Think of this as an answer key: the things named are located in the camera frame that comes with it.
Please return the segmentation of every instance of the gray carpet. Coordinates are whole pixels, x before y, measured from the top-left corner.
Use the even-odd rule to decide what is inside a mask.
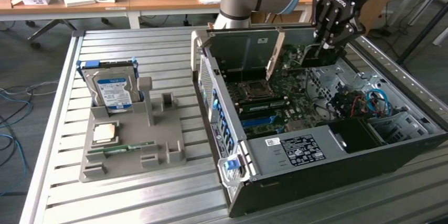
[[[394,9],[401,0],[393,0],[389,4],[389,9]],[[428,12],[424,13],[418,22],[408,29],[408,35],[401,35],[394,43],[394,51],[400,54],[409,45],[417,33],[440,9],[440,4],[432,4]],[[146,20],[154,24],[161,25],[165,16],[157,16]],[[182,26],[184,15],[170,15],[162,26]],[[125,29],[129,28],[126,18],[109,18],[112,25],[104,25],[100,19],[80,19],[73,20],[72,23],[78,29],[84,30],[102,30],[102,29]],[[212,22],[210,15],[189,15],[189,21],[193,25],[205,25]],[[41,27],[46,22],[37,21],[36,24]],[[445,60],[448,41],[444,41],[442,47],[428,45],[438,33],[448,26],[448,17],[440,22],[437,28],[432,31],[424,42],[416,49],[416,52],[424,50],[412,56],[412,61],[406,64],[410,73],[417,77],[426,88],[440,97],[444,102],[448,102],[446,85],[441,81],[448,78],[448,61]],[[42,48],[34,50],[29,48],[25,38],[37,30],[29,28],[24,22],[16,22],[9,31],[0,32],[0,87],[6,88],[16,85],[29,86],[44,81],[58,79],[64,57],[70,40],[70,30],[64,25],[57,25],[56,28],[44,34],[36,41],[41,43]],[[385,38],[393,42],[398,33]],[[384,50],[388,45],[382,39],[372,39],[378,47]],[[45,87],[38,92],[45,92],[53,89],[54,86]],[[25,95],[14,95],[16,99],[28,99]],[[12,126],[17,138],[24,148],[24,154],[30,168],[33,168],[40,142],[42,139],[46,118],[49,115],[53,95],[34,97],[32,100],[33,110],[30,115]],[[8,102],[0,98],[0,115],[8,116],[22,103]],[[8,133],[5,129],[0,129],[0,133]],[[0,147],[4,146],[4,139],[1,139]],[[0,162],[2,162],[6,152],[0,152]],[[14,184],[22,173],[22,165],[18,153],[14,154],[5,166],[0,167],[0,191]],[[25,192],[30,182],[30,174],[28,174],[22,184],[14,188],[14,192]],[[17,223],[21,214],[25,196],[0,197],[0,223]]]

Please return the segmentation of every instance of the circuit board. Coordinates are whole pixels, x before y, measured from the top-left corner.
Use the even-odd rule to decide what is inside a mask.
[[[304,92],[304,69],[300,68],[294,56],[302,46],[285,45],[282,54],[278,59],[276,70],[269,81],[246,80],[238,82],[226,82],[228,91],[232,101],[240,113],[240,121],[248,139],[274,135],[282,132],[290,132],[314,127],[318,122],[325,120],[321,118],[313,108],[313,102]],[[268,108],[269,101],[274,104],[284,104],[278,108]],[[250,104],[249,110],[241,104]],[[258,125],[246,124],[245,118],[272,118],[272,121],[262,121]]]

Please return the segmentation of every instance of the caster wheel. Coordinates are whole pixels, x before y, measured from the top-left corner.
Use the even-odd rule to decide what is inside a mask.
[[[25,25],[28,25],[29,27],[34,27],[36,23],[33,21],[25,21]]]
[[[109,20],[106,18],[101,18],[101,22],[102,22],[104,25],[110,24],[110,22],[109,22]]]
[[[37,42],[32,42],[32,43],[29,44],[29,46],[30,46],[30,48],[33,48],[33,49],[38,49],[38,48],[40,48],[40,43],[37,43]]]

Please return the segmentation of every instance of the metal table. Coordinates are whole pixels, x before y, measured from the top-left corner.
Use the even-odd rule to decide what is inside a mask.
[[[78,32],[72,38],[20,223],[416,223],[448,211],[448,144],[392,174],[236,219],[214,170],[190,77],[190,32],[205,27]],[[393,61],[366,49],[446,119],[446,106]],[[178,97],[186,165],[113,178],[77,181],[90,97],[76,60],[138,60],[153,79],[150,95]],[[348,49],[360,71],[369,66]]]

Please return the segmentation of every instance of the wooden desk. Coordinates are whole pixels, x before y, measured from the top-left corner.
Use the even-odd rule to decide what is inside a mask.
[[[312,0],[300,0],[296,10],[301,10],[301,22],[312,13]],[[174,15],[218,13],[218,4],[204,5],[198,0],[117,0],[116,3],[96,3],[65,7],[62,0],[50,0],[49,5],[10,6],[9,0],[0,0],[0,21],[120,17],[129,19],[132,29],[140,28],[141,15]]]

